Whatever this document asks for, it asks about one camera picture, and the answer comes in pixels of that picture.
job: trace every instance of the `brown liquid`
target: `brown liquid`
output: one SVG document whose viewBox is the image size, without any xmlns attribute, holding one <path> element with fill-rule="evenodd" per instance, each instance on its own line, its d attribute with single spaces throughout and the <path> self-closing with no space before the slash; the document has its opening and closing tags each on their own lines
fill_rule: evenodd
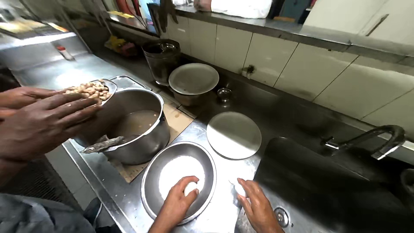
<svg viewBox="0 0 414 233">
<path fill-rule="evenodd" d="M 109 138 L 123 136 L 129 140 L 145 133 L 155 123 L 158 113 L 142 110 L 124 116 L 108 133 Z"/>
</svg>

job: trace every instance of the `sleeve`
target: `sleeve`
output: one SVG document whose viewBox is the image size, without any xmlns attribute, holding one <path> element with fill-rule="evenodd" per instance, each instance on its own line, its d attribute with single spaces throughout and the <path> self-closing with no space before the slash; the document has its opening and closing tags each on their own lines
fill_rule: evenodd
<svg viewBox="0 0 414 233">
<path fill-rule="evenodd" d="M 55 201 L 0 194 L 0 232 L 94 233 L 74 209 Z"/>
</svg>

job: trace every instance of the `black faucet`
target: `black faucet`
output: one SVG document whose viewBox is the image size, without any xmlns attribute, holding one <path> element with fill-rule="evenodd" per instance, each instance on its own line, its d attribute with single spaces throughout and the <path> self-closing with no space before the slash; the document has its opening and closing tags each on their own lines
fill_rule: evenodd
<svg viewBox="0 0 414 233">
<path fill-rule="evenodd" d="M 340 151 L 349 149 L 358 143 L 366 141 L 382 133 L 390 133 L 392 136 L 386 143 L 384 143 L 382 146 L 380 146 L 379 148 L 375 149 L 372 152 L 371 157 L 377 160 L 380 160 L 384 158 L 386 155 L 388 155 L 389 153 L 395 151 L 398 147 L 400 147 L 405 142 L 405 136 L 404 136 L 405 131 L 402 127 L 397 126 L 397 125 L 384 125 L 384 126 L 374 128 L 368 132 L 365 132 L 359 135 L 358 137 L 355 137 L 351 140 L 344 141 L 339 144 L 331 142 L 333 137 L 330 137 L 327 140 L 323 140 L 322 144 L 335 149 L 335 151 L 332 153 L 332 155 L 334 155 Z"/>
</svg>

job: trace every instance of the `dough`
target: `dough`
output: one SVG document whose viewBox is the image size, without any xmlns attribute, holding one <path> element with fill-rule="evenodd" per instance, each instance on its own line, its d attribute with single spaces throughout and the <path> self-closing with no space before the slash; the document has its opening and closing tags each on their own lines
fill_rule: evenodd
<svg viewBox="0 0 414 233">
<path fill-rule="evenodd" d="M 184 196 L 187 196 L 191 191 L 195 190 L 197 188 L 196 182 L 190 182 L 184 189 Z"/>
</svg>

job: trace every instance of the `drain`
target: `drain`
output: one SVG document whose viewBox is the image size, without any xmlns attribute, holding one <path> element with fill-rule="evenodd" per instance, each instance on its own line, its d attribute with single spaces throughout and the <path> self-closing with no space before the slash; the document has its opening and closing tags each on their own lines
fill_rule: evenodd
<svg viewBox="0 0 414 233">
<path fill-rule="evenodd" d="M 289 225 L 289 217 L 284 209 L 277 207 L 274 209 L 274 213 L 276 214 L 277 222 L 281 227 L 285 228 Z"/>
</svg>

